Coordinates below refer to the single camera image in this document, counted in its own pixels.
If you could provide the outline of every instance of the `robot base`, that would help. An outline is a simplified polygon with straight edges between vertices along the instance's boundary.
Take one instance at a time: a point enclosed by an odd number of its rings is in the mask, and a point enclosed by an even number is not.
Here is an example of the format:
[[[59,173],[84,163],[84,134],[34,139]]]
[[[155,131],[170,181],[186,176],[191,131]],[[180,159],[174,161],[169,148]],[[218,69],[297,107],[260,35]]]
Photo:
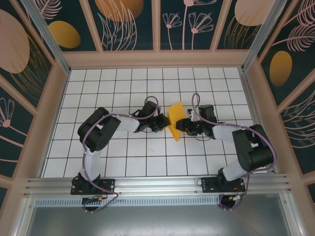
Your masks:
[[[218,177],[201,178],[203,193],[231,193],[237,192],[236,186],[245,192],[244,181],[240,178],[227,182],[223,187],[219,184]]]
[[[98,176],[93,180],[97,186],[104,188],[108,191],[114,192],[115,180],[114,179],[101,179]],[[93,187],[87,180],[85,180],[81,174],[78,174],[78,179],[72,180],[71,195],[101,195],[103,192]]]

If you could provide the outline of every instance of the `mounting plate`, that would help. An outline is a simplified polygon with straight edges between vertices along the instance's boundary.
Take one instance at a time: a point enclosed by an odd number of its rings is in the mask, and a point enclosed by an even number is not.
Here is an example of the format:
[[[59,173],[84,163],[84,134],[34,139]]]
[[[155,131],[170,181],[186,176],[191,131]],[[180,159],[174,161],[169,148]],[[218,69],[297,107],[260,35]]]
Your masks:
[[[201,185],[203,193],[236,193],[236,186],[245,192],[244,181],[241,178],[228,182],[224,188],[220,188],[217,177],[204,177],[201,178]]]
[[[115,180],[114,179],[100,179],[98,186],[108,190],[115,190]],[[86,188],[86,186],[79,179],[74,179],[72,181],[71,195],[100,195],[102,191],[95,188]]]

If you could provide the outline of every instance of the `yellow object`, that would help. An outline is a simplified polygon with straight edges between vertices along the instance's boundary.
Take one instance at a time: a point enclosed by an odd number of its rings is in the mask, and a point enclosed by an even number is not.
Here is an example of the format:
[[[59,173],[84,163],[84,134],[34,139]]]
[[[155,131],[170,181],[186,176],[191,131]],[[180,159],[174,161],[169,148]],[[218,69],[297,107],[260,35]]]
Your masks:
[[[128,14],[128,10],[136,18],[141,14],[143,9],[143,0],[95,0],[95,3],[104,16],[117,22],[128,19],[125,16]]]
[[[237,0],[235,4],[235,18],[244,26],[260,26],[274,0]]]
[[[168,108],[168,119],[170,120],[171,125],[168,127],[169,131],[171,131],[174,139],[176,141],[179,140],[181,135],[181,131],[176,129],[176,122],[185,118],[184,108],[181,102],[176,103],[175,105]]]
[[[80,45],[80,35],[69,23],[65,21],[54,21],[48,27],[60,46],[75,48]]]
[[[285,51],[277,52],[270,63],[270,80],[273,85],[280,87],[289,78],[292,70],[292,58]]]

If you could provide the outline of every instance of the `robotic arm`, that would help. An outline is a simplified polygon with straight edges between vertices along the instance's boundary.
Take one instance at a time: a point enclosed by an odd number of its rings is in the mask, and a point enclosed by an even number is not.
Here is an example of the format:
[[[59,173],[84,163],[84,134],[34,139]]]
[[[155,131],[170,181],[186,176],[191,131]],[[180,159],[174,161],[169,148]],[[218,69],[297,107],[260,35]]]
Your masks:
[[[204,134],[211,139],[221,139],[235,144],[238,160],[218,170],[218,175],[212,177],[208,183],[204,182],[208,186],[214,186],[210,188],[212,192],[235,192],[234,184],[239,182],[241,177],[274,162],[273,153],[266,144],[267,136],[260,125],[253,125],[249,130],[245,130],[217,123],[212,105],[199,106],[199,115],[196,114],[194,107],[188,112],[190,118],[177,121],[176,129],[191,136]],[[170,125],[169,119],[160,113],[158,105],[151,101],[146,101],[141,110],[130,116],[117,115],[104,118],[105,115],[109,115],[109,112],[105,108],[98,108],[78,130],[80,142],[83,143],[87,136],[85,141],[87,151],[85,169],[82,168],[78,174],[78,181],[72,182],[71,194],[96,195],[102,193],[100,189],[114,191],[114,185],[111,184],[114,183],[113,179],[109,183],[100,179],[99,162],[102,149],[106,147],[116,131],[137,133],[150,128],[153,132],[158,132]]]

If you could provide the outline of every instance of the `white grid floor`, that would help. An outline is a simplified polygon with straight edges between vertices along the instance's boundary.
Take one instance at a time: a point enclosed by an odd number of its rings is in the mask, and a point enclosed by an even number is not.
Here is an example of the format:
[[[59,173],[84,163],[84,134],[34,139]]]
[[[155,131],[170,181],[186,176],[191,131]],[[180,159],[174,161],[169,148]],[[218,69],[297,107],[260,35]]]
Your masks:
[[[77,130],[98,107],[130,114],[153,95],[167,114],[167,108],[179,101],[185,110],[191,108],[194,92],[200,94],[201,105],[215,106],[219,121],[252,125],[237,68],[72,70],[42,177],[78,174],[83,149]],[[102,177],[212,175],[236,158],[235,146],[221,140],[203,142],[184,135],[176,142],[168,129],[120,131],[102,152],[100,173]]]

